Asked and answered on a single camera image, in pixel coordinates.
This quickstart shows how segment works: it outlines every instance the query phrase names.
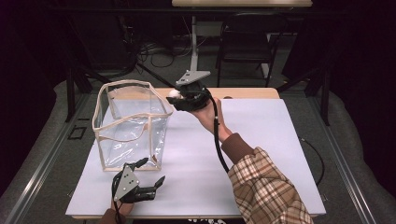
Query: dark background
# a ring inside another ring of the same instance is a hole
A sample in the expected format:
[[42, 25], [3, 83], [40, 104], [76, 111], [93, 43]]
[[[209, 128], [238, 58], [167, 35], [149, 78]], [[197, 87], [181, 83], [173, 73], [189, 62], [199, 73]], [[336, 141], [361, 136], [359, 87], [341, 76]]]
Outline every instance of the dark background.
[[[61, 4], [78, 2], [81, 1], [63, 1]], [[136, 7], [171, 6], [170, 0], [134, 2]], [[350, 10], [361, 9], [368, 1], [313, 2], [314, 7]], [[111, 6], [111, 3], [108, 1], [102, 7]], [[53, 27], [49, 26], [35, 1], [1, 4], [0, 76], [2, 87], [5, 87], [1, 102], [5, 108], [1, 110], [5, 120], [1, 125], [2, 194], [46, 123], [56, 100], [53, 88], [66, 79], [69, 64], [56, 41]], [[378, 182], [395, 196], [396, 97], [393, 80], [396, 75], [396, 20], [392, 11], [395, 7], [393, 3], [375, 1], [375, 4], [363, 8], [359, 17], [349, 24], [350, 38], [346, 38], [346, 44], [340, 48], [340, 55], [332, 66], [331, 91], [344, 101], [358, 128], [365, 161]], [[103, 17], [101, 25], [94, 26], [90, 24], [92, 18], [81, 17], [73, 18], [75, 30], [71, 29], [70, 22], [60, 21], [68, 47], [76, 59], [93, 69], [129, 66], [131, 55], [122, 44], [124, 36], [119, 21]], [[145, 21], [146, 25], [140, 27], [139, 32], [154, 40], [161, 39], [158, 40], [161, 44], [172, 47], [170, 37], [177, 32], [173, 17], [146, 17]], [[337, 22], [306, 21], [291, 51], [284, 75], [293, 79], [321, 63], [339, 25]], [[76, 32], [83, 34], [83, 39], [77, 38]], [[90, 45], [92, 51], [87, 52], [85, 45]], [[97, 45], [107, 48], [96, 48]], [[117, 54], [112, 55], [114, 49], [117, 49]]]

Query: cable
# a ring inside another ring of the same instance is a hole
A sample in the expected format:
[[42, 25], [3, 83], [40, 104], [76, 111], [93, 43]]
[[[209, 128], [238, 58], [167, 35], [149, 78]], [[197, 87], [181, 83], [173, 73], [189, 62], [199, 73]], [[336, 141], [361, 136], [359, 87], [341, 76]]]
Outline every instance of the cable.
[[175, 61], [175, 55], [173, 54], [173, 52], [170, 52], [170, 56], [171, 56], [172, 60], [171, 60], [171, 62], [170, 62], [169, 64], [166, 64], [166, 65], [157, 65], [157, 64], [154, 64], [153, 58], [154, 58], [154, 55], [156, 55], [156, 54], [159, 54], [159, 53], [158, 53], [158, 52], [153, 53], [153, 54], [151, 55], [151, 58], [150, 58], [150, 63], [151, 63], [151, 65], [154, 66], [154, 67], [158, 67], [158, 68], [169, 67], [169, 66], [172, 65], [172, 63]]
[[219, 117], [218, 117], [218, 106], [216, 105], [215, 99], [213, 99], [211, 94], [209, 94], [209, 97], [213, 103], [213, 108], [215, 109], [215, 119], [213, 120], [214, 121], [213, 135], [215, 136], [216, 151], [218, 152], [219, 160], [221, 162], [221, 165], [224, 168], [225, 173], [228, 174], [230, 169], [228, 168], [227, 163], [225, 162], [225, 160], [221, 154], [221, 149], [220, 149], [220, 144], [219, 144], [219, 125], [220, 124], [219, 124]]
[[111, 195], [114, 203], [114, 208], [116, 209], [116, 216], [114, 218], [117, 224], [121, 224], [120, 207], [122, 206], [122, 204], [120, 205], [120, 207], [118, 207], [117, 202], [114, 202], [114, 196], [116, 195], [116, 190], [117, 190], [116, 185], [117, 183], [120, 183], [121, 176], [122, 176], [122, 172], [116, 174], [113, 177], [113, 183], [111, 184]]
[[123, 69], [122, 71], [116, 73], [116, 74], [111, 74], [111, 75], [102, 75], [103, 77], [107, 77], [107, 78], [115, 78], [115, 77], [123, 77], [125, 75], [130, 74], [131, 72], [134, 71], [134, 66], [132, 67], [127, 67], [125, 69]]
[[228, 173], [230, 171], [230, 169], [228, 168], [227, 163], [225, 162], [224, 157], [222, 156], [221, 148], [219, 145], [219, 125], [220, 125], [219, 124], [219, 112], [218, 112], [218, 106], [216, 105], [215, 99], [213, 99], [213, 96], [212, 96], [212, 94], [210, 94], [210, 92], [205, 92], [205, 91], [184, 91], [184, 93], [200, 93], [200, 94], [208, 96], [210, 101], [212, 102], [213, 109], [215, 112], [215, 118], [213, 120], [213, 124], [214, 124], [213, 125], [213, 136], [215, 138], [216, 151], [218, 153], [218, 157], [219, 157], [222, 167], [224, 168], [224, 171], [226, 173]]
[[318, 157], [319, 157], [319, 159], [320, 159], [320, 163], [321, 163], [322, 169], [321, 169], [320, 177], [319, 177], [318, 181], [316, 182], [316, 184], [317, 184], [317, 186], [318, 186], [318, 185], [320, 184], [321, 180], [323, 179], [324, 171], [325, 171], [325, 164], [324, 164], [323, 158], [320, 156], [320, 153], [317, 151], [317, 149], [314, 148], [314, 146], [312, 146], [312, 144], [310, 144], [308, 141], [306, 141], [306, 139], [304, 139], [304, 138], [302, 138], [302, 137], [300, 137], [300, 136], [298, 136], [298, 138], [299, 138], [302, 142], [307, 143], [312, 149], [314, 149], [314, 151], [317, 153], [317, 155], [318, 155]]

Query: clear plastic container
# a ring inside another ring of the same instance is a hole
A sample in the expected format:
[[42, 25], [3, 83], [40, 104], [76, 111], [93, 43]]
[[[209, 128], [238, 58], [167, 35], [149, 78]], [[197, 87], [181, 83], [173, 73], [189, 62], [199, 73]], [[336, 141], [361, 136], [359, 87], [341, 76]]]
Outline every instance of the clear plastic container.
[[105, 84], [98, 94], [92, 128], [104, 171], [148, 158], [140, 170], [161, 170], [166, 125], [174, 108], [148, 82]]

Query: checkered flannel sleeve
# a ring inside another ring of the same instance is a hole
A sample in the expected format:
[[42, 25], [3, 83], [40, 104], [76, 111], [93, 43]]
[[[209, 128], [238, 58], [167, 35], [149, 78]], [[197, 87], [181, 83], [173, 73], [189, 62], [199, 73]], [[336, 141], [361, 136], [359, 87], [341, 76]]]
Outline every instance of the checkered flannel sleeve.
[[261, 148], [234, 165], [229, 177], [247, 224], [313, 223], [295, 187]]

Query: human hand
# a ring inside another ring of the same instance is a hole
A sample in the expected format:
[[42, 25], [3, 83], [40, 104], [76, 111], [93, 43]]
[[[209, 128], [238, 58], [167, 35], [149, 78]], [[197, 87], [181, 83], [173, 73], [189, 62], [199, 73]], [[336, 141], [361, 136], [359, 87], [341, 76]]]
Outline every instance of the human hand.
[[[223, 142], [225, 139], [227, 139], [231, 134], [231, 130], [229, 130], [224, 122], [224, 117], [222, 114], [221, 110], [221, 100], [219, 100], [216, 97], [213, 97], [217, 109], [218, 109], [218, 122], [219, 122], [219, 140], [220, 142]], [[211, 133], [214, 133], [215, 127], [214, 127], [214, 119], [215, 119], [215, 110], [214, 110], [214, 105], [211, 100], [208, 100], [206, 102], [206, 107], [191, 111], [191, 113], [198, 118], [198, 120], [201, 122], [202, 126], [206, 128], [208, 131]]]
[[[121, 203], [120, 201], [117, 201], [117, 207], [119, 208], [120, 214], [127, 217], [134, 209], [134, 203]], [[111, 200], [111, 209], [116, 211], [113, 200]]]

